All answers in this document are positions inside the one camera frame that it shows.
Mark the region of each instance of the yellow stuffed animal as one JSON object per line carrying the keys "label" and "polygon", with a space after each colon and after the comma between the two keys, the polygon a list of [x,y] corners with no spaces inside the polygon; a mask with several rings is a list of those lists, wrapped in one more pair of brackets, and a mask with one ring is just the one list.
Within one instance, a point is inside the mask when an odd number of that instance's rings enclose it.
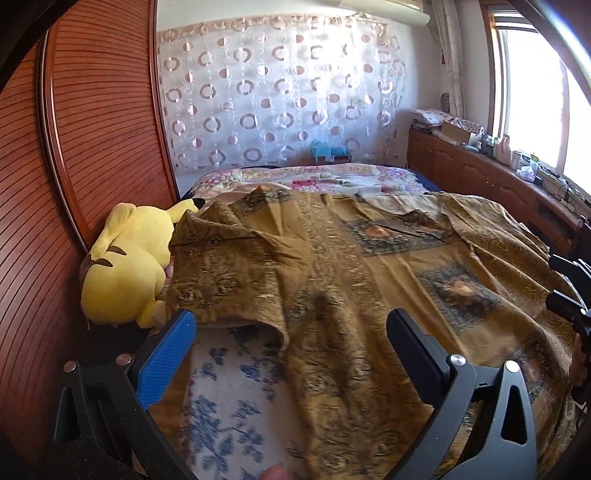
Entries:
{"label": "yellow stuffed animal", "polygon": [[168,243],[185,211],[197,211],[192,200],[169,210],[120,203],[113,208],[105,228],[80,269],[82,310],[99,325],[138,322],[154,326],[162,301],[164,269],[170,263]]}

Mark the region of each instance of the sheer curtain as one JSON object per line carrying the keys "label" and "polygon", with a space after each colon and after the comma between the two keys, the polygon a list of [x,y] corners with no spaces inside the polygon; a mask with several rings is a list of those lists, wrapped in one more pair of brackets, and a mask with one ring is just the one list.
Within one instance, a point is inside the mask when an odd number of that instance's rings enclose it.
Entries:
{"label": "sheer curtain", "polygon": [[456,4],[454,0],[432,0],[431,3],[450,84],[450,113],[453,116],[464,118],[464,100],[461,85],[462,36],[460,34]]}
{"label": "sheer curtain", "polygon": [[406,69],[382,22],[238,18],[159,32],[158,40],[177,174],[303,164],[314,140],[360,161],[393,152]]}

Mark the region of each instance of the hand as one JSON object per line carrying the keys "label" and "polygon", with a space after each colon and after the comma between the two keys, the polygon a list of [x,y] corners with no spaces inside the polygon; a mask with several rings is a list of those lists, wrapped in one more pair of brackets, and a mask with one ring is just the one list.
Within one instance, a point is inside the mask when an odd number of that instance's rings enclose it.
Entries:
{"label": "hand", "polygon": [[290,480],[283,463],[278,463],[265,470],[259,480]]}
{"label": "hand", "polygon": [[588,372],[585,366],[586,355],[581,350],[581,337],[577,334],[574,341],[573,362],[570,364],[570,381],[575,387],[580,387],[587,378]]}

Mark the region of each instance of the cardboard box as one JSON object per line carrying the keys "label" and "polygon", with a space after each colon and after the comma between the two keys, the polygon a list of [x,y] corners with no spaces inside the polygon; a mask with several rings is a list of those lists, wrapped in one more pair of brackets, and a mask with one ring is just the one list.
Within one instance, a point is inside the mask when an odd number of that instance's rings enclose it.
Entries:
{"label": "cardboard box", "polygon": [[475,147],[476,142],[480,140],[480,135],[476,135],[469,132],[468,130],[456,127],[449,122],[443,122],[443,125],[441,126],[441,133],[446,137],[455,140],[460,145],[465,143]]}

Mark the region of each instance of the floral bedspread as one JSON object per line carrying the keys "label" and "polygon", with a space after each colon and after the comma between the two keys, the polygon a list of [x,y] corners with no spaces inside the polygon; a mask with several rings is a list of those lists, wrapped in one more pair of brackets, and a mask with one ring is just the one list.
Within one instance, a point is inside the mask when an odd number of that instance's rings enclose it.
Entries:
{"label": "floral bedspread", "polygon": [[211,199],[248,183],[278,183],[301,192],[376,196],[418,195],[426,189],[403,168],[343,163],[310,167],[236,168],[204,175],[191,189],[193,198]]}
{"label": "floral bedspread", "polygon": [[180,447],[200,480],[257,480],[280,462],[291,480],[309,478],[279,350],[278,333],[267,325],[199,329]]}

